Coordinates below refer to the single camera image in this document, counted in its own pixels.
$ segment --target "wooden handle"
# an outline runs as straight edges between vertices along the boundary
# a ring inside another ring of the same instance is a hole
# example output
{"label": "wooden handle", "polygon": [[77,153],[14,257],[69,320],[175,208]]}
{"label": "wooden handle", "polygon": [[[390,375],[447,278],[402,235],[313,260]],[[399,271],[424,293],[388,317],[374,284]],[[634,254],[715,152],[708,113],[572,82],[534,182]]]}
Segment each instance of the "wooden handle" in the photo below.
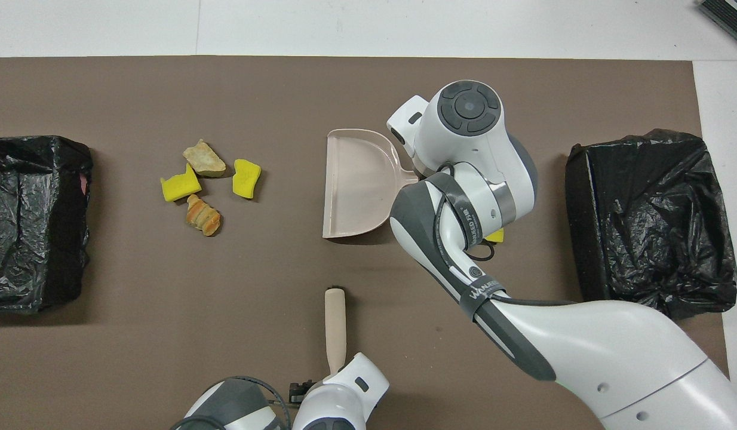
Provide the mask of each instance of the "wooden handle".
{"label": "wooden handle", "polygon": [[329,288],[325,291],[325,357],[328,360],[328,370],[332,374],[345,365],[346,325],[345,291],[341,288]]}

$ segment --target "yellow foam piece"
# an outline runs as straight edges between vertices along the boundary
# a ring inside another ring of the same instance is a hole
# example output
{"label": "yellow foam piece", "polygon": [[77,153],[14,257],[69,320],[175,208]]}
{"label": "yellow foam piece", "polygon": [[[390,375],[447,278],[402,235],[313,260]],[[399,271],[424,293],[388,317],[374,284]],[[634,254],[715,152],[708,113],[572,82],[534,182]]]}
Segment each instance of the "yellow foam piece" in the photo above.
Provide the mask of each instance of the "yellow foam piece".
{"label": "yellow foam piece", "polygon": [[233,163],[233,193],[243,198],[254,198],[254,185],[262,173],[262,169],[255,163],[247,160],[236,160]]}
{"label": "yellow foam piece", "polygon": [[504,242],[504,229],[498,229],[486,236],[488,242],[501,243]]}
{"label": "yellow foam piece", "polygon": [[185,173],[176,174],[170,179],[162,177],[160,180],[164,201],[175,201],[201,191],[199,180],[190,164],[185,164]]}

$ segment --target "brown mat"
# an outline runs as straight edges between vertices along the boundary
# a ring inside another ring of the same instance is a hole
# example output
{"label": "brown mat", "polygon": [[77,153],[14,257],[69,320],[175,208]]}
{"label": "brown mat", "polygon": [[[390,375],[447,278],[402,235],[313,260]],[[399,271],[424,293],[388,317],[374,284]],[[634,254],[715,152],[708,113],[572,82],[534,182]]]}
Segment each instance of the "brown mat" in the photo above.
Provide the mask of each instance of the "brown mat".
{"label": "brown mat", "polygon": [[[43,315],[0,316],[0,428],[168,428],[225,376],[281,391],[320,379],[323,291],[335,284],[348,292],[348,354],[366,353],[391,384],[369,428],[601,428],[573,394],[514,367],[386,224],[320,237],[328,131],[389,136],[399,105],[456,79],[499,92],[540,174],[536,209],[484,268],[514,297],[581,299],[565,156],[653,128],[699,135],[690,63],[0,59],[0,136],[61,134],[96,163],[82,296]],[[230,179],[202,182],[224,215],[214,238],[185,225],[186,204],[165,203],[158,180],[183,171],[180,154],[199,138],[229,165],[263,168],[255,201],[232,194]],[[720,316],[683,327],[726,372]]]}

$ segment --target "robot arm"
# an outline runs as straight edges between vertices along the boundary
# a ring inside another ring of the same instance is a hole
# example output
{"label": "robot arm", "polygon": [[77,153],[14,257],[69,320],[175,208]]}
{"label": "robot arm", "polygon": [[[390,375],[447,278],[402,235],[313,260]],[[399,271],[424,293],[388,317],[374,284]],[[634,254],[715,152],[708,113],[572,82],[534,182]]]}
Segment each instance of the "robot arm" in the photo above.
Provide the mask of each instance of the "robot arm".
{"label": "robot arm", "polygon": [[391,228],[466,317],[526,373],[578,395],[606,428],[737,428],[729,381],[661,313],[627,302],[513,300],[466,255],[532,209],[535,168],[485,84],[454,82],[421,116],[418,99],[388,126],[405,134],[414,166],[429,177],[398,194]]}

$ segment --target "beige dustpan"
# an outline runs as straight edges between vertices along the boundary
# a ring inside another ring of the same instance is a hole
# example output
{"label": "beige dustpan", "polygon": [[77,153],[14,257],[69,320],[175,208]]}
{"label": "beige dustpan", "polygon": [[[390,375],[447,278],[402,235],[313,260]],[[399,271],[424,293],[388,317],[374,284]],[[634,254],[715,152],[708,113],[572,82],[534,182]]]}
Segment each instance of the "beige dustpan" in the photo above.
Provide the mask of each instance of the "beige dustpan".
{"label": "beige dustpan", "polygon": [[418,181],[382,134],[341,128],[327,136],[323,237],[372,231],[390,216],[398,190]]}

